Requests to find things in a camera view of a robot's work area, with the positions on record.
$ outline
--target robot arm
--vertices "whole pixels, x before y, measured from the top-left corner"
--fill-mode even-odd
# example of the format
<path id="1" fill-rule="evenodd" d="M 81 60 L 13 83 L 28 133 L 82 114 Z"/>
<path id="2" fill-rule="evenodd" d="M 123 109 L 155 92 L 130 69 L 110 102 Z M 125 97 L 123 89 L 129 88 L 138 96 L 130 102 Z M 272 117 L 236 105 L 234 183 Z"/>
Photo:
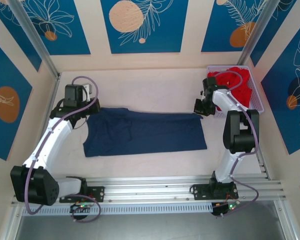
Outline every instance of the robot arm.
<path id="1" fill-rule="evenodd" d="M 207 77 L 203 80 L 202 98 L 196 100 L 194 112 L 204 116 L 214 115 L 216 106 L 226 115 L 223 131 L 223 145 L 226 149 L 220 165 L 212 174 L 211 179 L 215 183 L 213 186 L 210 184 L 212 192 L 215 191 L 216 185 L 219 185 L 220 190 L 222 184 L 232 182 L 231 171 L 236 160 L 238 159 L 238 166 L 242 161 L 242 157 L 239 156 L 250 153 L 256 147 L 252 127 L 242 110 L 250 117 L 259 139 L 258 111 L 247 109 L 235 99 L 226 86 L 218 86 L 215 77 Z"/>
<path id="2" fill-rule="evenodd" d="M 91 93 L 90 84 L 70 84 L 65 87 L 65 98 L 52 110 L 47 129 L 37 147 L 22 166 L 14 166 L 10 172 L 15 196 L 19 202 L 25 201 L 26 177 L 34 160 L 36 162 L 31 172 L 28 187 L 29 203 L 51 206 L 58 198 L 71 194 L 85 194 L 87 183 L 84 178 L 67 177 L 54 179 L 50 172 L 63 142 L 71 133 L 77 121 L 100 111 L 98 99 L 86 110 L 63 119 L 54 130 L 52 127 L 62 117 L 90 104 L 93 101 L 93 98 L 90 99 Z M 44 143 L 39 156 L 36 157 L 39 148 L 48 134 L 50 134 L 49 137 Z"/>

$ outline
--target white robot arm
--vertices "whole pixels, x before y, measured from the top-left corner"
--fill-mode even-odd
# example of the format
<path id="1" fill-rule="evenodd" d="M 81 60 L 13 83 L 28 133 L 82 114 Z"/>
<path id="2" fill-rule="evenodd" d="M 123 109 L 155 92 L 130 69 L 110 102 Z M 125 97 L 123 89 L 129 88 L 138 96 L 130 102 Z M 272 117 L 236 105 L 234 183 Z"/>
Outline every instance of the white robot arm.
<path id="1" fill-rule="evenodd" d="M 218 86 L 215 77 L 207 77 L 203 80 L 202 98 L 196 100 L 194 112 L 204 116 L 214 115 L 217 106 L 226 115 L 223 131 L 225 152 L 209 184 L 201 184 L 203 190 L 202 194 L 196 194 L 198 200 L 225 199 L 227 194 L 238 198 L 232 175 L 243 156 L 252 152 L 256 147 L 256 140 L 259 139 L 258 111 L 247 109 L 226 86 Z"/>
<path id="2" fill-rule="evenodd" d="M 25 202 L 25 186 L 29 171 L 31 174 L 27 188 L 29 203 L 51 206 L 58 198 L 73 194 L 87 195 L 87 183 L 84 178 L 54 179 L 50 173 L 58 151 L 77 121 L 100 111 L 99 101 L 90 98 L 91 93 L 90 84 L 69 84 L 65 87 L 64 99 L 52 110 L 48 126 L 37 147 L 22 166 L 14 166 L 10 172 L 15 196 L 19 202 Z"/>
<path id="3" fill-rule="evenodd" d="M 96 100 L 95 104 L 86 110 L 65 118 L 69 113 L 88 105 L 91 91 L 87 86 L 89 84 L 84 86 L 71 84 L 65 87 L 65 98 L 51 112 L 48 127 L 37 147 L 22 166 L 14 166 L 11 170 L 10 176 L 15 196 L 19 202 L 25 201 L 26 189 L 28 189 L 29 203 L 48 206 L 53 205 L 58 198 L 68 195 L 87 195 L 87 182 L 84 178 L 66 177 L 54 179 L 50 174 L 60 147 L 73 130 L 77 121 L 88 115 L 97 114 L 100 111 L 99 101 Z M 202 99 L 196 100 L 194 108 L 196 113 L 208 116 L 215 114 L 216 106 L 218 106 L 227 116 L 223 133 L 223 144 L 226 150 L 220 166 L 213 172 L 210 179 L 211 183 L 207 186 L 208 194 L 203 194 L 205 197 L 208 197 L 205 200 L 225 199 L 225 193 L 236 189 L 236 185 L 233 181 L 231 182 L 230 178 L 232 168 L 238 156 L 251 152 L 255 147 L 254 136 L 247 119 L 245 119 L 245 115 L 242 114 L 242 110 L 249 114 L 254 128 L 257 130 L 259 128 L 259 113 L 256 110 L 248 110 L 239 103 L 233 102 L 229 95 L 234 99 L 226 87 L 217 86 L 216 79 L 208 77 L 203 80 Z M 240 129 L 241 123 L 247 126 L 247 129 Z M 25 187 L 27 186 L 26 178 L 29 172 L 31 178 L 28 187 Z"/>

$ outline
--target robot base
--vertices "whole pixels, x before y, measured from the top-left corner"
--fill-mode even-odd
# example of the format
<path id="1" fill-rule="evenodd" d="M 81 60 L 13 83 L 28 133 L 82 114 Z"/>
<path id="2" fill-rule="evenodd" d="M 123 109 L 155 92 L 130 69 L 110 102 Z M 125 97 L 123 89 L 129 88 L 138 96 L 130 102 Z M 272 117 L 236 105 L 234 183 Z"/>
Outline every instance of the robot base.
<path id="1" fill-rule="evenodd" d="M 105 187 L 104 186 L 87 186 L 84 195 L 95 199 L 98 203 L 103 203 L 104 195 L 105 195 Z M 63 203 L 63 204 L 68 204 L 68 203 L 76 203 L 81 200 L 82 200 L 82 197 L 66 196 L 66 197 L 60 198 L 59 202 Z M 92 203 L 92 201 L 89 199 L 85 200 L 84 202 Z"/>
<path id="2" fill-rule="evenodd" d="M 228 195 L 233 199 L 238 199 L 238 190 L 236 184 L 218 182 L 213 172 L 209 184 L 194 184 L 190 188 L 190 193 L 194 195 L 194 200 L 226 200 Z"/>

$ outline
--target gray floor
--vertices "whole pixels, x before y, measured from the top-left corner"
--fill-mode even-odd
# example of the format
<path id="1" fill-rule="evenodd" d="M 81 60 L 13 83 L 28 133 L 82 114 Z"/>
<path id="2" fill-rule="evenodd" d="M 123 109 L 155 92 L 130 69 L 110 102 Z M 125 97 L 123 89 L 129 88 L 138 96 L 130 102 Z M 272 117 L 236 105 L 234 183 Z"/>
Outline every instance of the gray floor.
<path id="1" fill-rule="evenodd" d="M 87 224 L 69 216 L 26 216 L 17 240 L 283 240 L 273 202 L 225 218 L 210 213 L 104 215 Z"/>

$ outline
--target leaf illustration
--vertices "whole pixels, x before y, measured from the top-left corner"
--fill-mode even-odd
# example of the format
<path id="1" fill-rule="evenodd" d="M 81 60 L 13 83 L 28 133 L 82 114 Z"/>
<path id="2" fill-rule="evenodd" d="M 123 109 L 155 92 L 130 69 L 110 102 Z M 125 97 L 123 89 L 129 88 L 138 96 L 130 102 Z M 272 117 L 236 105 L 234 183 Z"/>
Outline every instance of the leaf illustration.
<path id="1" fill-rule="evenodd" d="M 20 26 L 18 20 L 16 19 L 15 15 L 13 14 L 13 12 L 11 11 L 10 7 L 7 4 L 0 2 L 0 12 L 6 19 Z"/>
<path id="2" fill-rule="evenodd" d="M 31 7 L 33 13 L 37 13 L 40 17 L 45 20 L 49 19 L 48 10 L 45 8 L 45 5 L 42 4 L 39 0 L 27 0 L 28 5 Z"/>
<path id="3" fill-rule="evenodd" d="M 73 22 L 74 19 L 75 19 L 74 15 L 70 15 L 65 11 L 55 11 L 50 18 L 52 22 L 62 23 L 62 24 L 69 24 Z"/>
<path id="4" fill-rule="evenodd" d="M 278 18 L 278 15 L 279 15 L 279 12 L 286 12 L 288 11 L 291 6 L 292 6 L 292 3 L 294 2 L 294 0 L 281 0 L 279 3 L 278 3 L 278 6 L 276 7 L 276 9 L 274 10 L 274 13 L 272 14 L 272 17 L 277 20 Z"/>
<path id="5" fill-rule="evenodd" d="M 59 2 L 57 0 L 44 1 L 44 6 L 47 9 L 48 13 L 54 13 L 60 8 Z"/>
<path id="6" fill-rule="evenodd" d="M 161 22 L 159 14 L 167 10 L 172 5 L 174 0 L 169 0 L 167 6 L 163 8 L 163 3 L 166 1 L 167 0 L 135 0 L 135 4 L 142 12 L 143 23 L 137 30 L 132 32 L 122 32 L 121 36 L 119 37 L 119 39 L 123 39 L 120 46 L 131 40 L 136 42 L 139 39 L 147 39 L 147 37 L 151 35 L 151 32 L 156 30 L 156 26 L 160 27 Z M 133 19 L 135 14 L 136 10 L 131 10 L 126 14 L 126 19 Z"/>
<path id="7" fill-rule="evenodd" d="M 266 4 L 267 4 L 268 0 L 260 0 L 260 2 L 257 4 L 256 0 L 254 0 L 254 3 L 252 5 L 252 7 L 249 10 L 249 17 L 248 17 L 248 21 L 249 22 L 253 22 L 256 17 L 258 17 L 262 10 L 265 8 Z"/>
<path id="8" fill-rule="evenodd" d="M 248 22 L 249 11 L 246 1 L 228 0 L 224 5 L 228 7 L 230 17 L 236 21 L 238 26 L 244 26 Z"/>
<path id="9" fill-rule="evenodd" d="M 67 35 L 69 38 L 72 37 L 72 31 L 67 25 L 63 23 L 54 23 L 54 27 L 58 33 Z"/>

